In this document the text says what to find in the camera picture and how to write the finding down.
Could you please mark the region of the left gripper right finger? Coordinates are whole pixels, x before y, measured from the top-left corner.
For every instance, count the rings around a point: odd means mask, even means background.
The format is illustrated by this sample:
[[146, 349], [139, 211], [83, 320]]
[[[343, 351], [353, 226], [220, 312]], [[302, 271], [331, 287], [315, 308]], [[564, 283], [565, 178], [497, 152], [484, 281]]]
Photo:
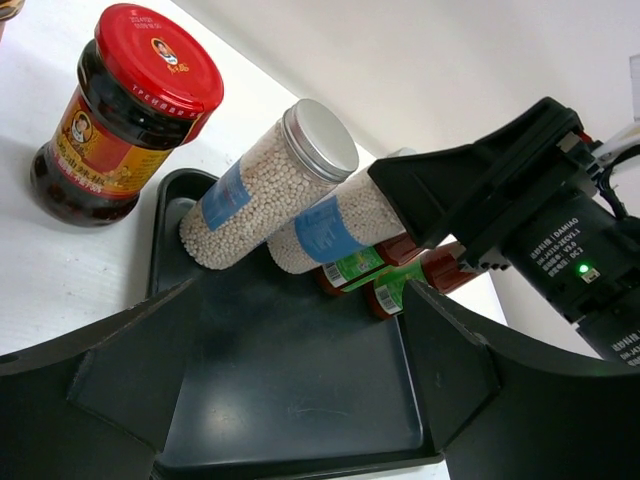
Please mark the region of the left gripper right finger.
[[639, 371], [492, 321], [428, 285], [403, 293], [426, 433], [453, 479], [635, 479]]

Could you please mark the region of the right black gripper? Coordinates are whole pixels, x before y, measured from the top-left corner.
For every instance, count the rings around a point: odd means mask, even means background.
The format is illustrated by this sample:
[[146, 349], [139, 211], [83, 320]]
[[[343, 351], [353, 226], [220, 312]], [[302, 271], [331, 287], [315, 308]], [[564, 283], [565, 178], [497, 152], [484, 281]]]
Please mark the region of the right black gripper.
[[412, 240], [463, 246], [467, 271], [518, 271], [608, 361], [639, 363], [639, 220], [612, 176], [639, 162], [639, 127], [606, 142], [545, 97], [460, 147], [380, 159], [369, 176]]

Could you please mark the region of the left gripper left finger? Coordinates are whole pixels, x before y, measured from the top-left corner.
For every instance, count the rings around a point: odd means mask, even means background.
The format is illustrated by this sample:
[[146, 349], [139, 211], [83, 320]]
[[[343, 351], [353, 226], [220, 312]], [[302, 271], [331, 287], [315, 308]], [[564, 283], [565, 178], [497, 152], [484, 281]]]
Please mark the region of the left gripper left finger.
[[196, 330], [188, 280], [1, 358], [4, 479], [147, 479]]

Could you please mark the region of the silver lid white jar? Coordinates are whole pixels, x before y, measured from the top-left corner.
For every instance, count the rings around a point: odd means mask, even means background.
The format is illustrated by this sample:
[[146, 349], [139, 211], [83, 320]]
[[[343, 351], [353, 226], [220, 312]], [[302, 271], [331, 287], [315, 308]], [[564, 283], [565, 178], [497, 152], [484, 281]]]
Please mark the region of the silver lid white jar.
[[199, 265], [229, 268], [358, 165], [355, 143], [338, 117], [315, 100], [299, 100], [183, 217], [182, 244]]

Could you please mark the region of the black plastic tray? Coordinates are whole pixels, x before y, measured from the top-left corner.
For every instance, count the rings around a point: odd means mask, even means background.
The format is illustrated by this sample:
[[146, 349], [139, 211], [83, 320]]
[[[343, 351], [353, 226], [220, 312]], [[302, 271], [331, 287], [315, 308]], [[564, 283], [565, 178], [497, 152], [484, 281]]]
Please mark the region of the black plastic tray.
[[199, 294], [195, 340], [155, 479], [321, 479], [440, 461], [398, 320], [332, 297], [258, 247], [211, 271], [186, 253], [182, 217], [214, 184], [196, 169], [157, 190], [147, 292]]

